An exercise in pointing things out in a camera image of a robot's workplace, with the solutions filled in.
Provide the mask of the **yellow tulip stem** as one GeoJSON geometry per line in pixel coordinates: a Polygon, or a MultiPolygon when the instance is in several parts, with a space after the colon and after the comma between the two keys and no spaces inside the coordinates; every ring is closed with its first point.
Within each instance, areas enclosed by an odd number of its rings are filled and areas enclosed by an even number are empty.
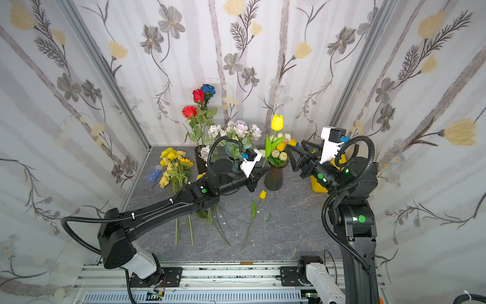
{"type": "Polygon", "coordinates": [[[271,123],[271,130],[273,130],[274,134],[277,135],[284,126],[284,118],[282,115],[274,115],[271,123]]]}
{"type": "Polygon", "coordinates": [[[246,231],[246,235],[245,235],[245,239],[244,239],[244,243],[242,244],[242,247],[241,247],[241,250],[243,250],[245,247],[246,247],[246,244],[248,242],[248,239],[249,239],[249,235],[250,235],[250,232],[251,232],[251,228],[252,228],[252,225],[253,225],[253,222],[256,218],[256,215],[259,211],[259,208],[260,208],[260,205],[263,203],[263,201],[266,199],[267,197],[267,192],[265,190],[262,190],[259,194],[259,200],[257,202],[253,201],[252,202],[252,205],[251,205],[251,220],[248,224],[248,228],[247,228],[247,231],[246,231]]]}

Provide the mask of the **dark glass vase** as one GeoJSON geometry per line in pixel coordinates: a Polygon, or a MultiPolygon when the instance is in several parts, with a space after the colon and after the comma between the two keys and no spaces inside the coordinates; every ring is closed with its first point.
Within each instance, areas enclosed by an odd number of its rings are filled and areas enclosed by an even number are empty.
{"type": "Polygon", "coordinates": [[[270,166],[265,174],[264,185],[269,191],[277,191],[283,186],[284,167],[270,166]]]}

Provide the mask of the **teal vase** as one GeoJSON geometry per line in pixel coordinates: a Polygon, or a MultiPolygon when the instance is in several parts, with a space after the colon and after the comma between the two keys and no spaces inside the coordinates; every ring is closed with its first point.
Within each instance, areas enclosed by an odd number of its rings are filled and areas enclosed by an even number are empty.
{"type": "Polygon", "coordinates": [[[239,151],[228,151],[227,156],[232,162],[232,172],[237,172],[240,170],[240,165],[242,163],[241,153],[239,151]]]}

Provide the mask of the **single yellow marigold stem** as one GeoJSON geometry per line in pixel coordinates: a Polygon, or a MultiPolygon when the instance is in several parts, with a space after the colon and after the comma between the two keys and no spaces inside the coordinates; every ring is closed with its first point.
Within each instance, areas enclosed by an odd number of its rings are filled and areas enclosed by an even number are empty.
{"type": "Polygon", "coordinates": [[[216,206],[212,206],[207,210],[207,216],[208,216],[208,222],[210,225],[212,225],[217,233],[220,235],[220,237],[223,239],[224,243],[226,246],[231,246],[229,240],[227,239],[223,228],[220,224],[220,221],[217,217],[217,211],[216,211],[216,206]]]}

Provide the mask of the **black vase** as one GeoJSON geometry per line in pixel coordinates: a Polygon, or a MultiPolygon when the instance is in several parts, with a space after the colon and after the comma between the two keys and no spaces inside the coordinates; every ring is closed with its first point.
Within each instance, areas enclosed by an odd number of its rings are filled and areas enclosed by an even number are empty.
{"type": "Polygon", "coordinates": [[[203,174],[207,171],[207,162],[210,152],[210,147],[208,146],[197,146],[194,149],[196,157],[196,167],[198,174],[203,174]]]}

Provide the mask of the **small sunflower stem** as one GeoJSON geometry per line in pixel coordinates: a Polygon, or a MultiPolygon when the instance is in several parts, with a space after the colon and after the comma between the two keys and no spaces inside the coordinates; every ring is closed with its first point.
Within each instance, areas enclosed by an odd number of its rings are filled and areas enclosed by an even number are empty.
{"type": "Polygon", "coordinates": [[[210,225],[214,225],[213,214],[211,210],[202,210],[196,212],[196,216],[201,219],[206,219],[210,225]]]}

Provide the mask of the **yellow rose bunch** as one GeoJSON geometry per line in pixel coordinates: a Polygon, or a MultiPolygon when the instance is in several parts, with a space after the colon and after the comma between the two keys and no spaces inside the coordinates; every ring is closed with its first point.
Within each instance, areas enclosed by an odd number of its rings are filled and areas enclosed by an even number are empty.
{"type": "Polygon", "coordinates": [[[186,158],[186,152],[167,148],[160,154],[159,165],[164,172],[159,181],[161,188],[171,185],[173,193],[177,194],[180,188],[189,183],[190,169],[194,163],[186,158]]]}

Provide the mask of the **yellow poppy flower stem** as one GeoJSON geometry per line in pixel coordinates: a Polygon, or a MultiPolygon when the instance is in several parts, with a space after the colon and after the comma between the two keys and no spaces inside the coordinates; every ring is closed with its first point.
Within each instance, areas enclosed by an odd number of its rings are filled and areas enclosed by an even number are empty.
{"type": "Polygon", "coordinates": [[[175,220],[175,246],[178,245],[180,240],[180,221],[179,219],[175,220]]]}

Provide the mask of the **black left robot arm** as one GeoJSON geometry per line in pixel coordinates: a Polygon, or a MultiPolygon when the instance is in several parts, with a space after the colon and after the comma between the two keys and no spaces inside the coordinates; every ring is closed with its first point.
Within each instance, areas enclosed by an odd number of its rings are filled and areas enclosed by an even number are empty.
{"type": "Polygon", "coordinates": [[[65,232],[84,248],[98,254],[106,269],[121,268],[129,279],[142,287],[163,286],[167,280],[155,254],[148,253],[135,241],[149,231],[184,215],[209,210],[225,196],[242,187],[254,192],[268,168],[258,167],[262,153],[257,149],[242,149],[239,170],[233,170],[226,158],[208,162],[204,176],[182,186],[171,198],[144,208],[119,212],[114,208],[104,218],[66,217],[61,224],[65,232]],[[70,222],[99,224],[99,247],[90,245],[69,226],[70,222]]]}

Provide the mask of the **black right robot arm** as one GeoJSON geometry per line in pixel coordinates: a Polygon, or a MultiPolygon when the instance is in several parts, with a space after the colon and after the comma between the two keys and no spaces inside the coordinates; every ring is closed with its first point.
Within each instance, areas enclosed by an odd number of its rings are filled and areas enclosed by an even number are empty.
{"type": "Polygon", "coordinates": [[[300,172],[302,178],[315,177],[328,191],[321,221],[326,233],[340,246],[346,303],[379,303],[377,227],[368,202],[378,186],[375,145],[368,136],[358,136],[343,144],[335,158],[359,142],[366,144],[368,156],[353,156],[344,165],[320,163],[317,154],[307,149],[307,141],[300,147],[289,146],[287,153],[293,171],[300,172]]]}

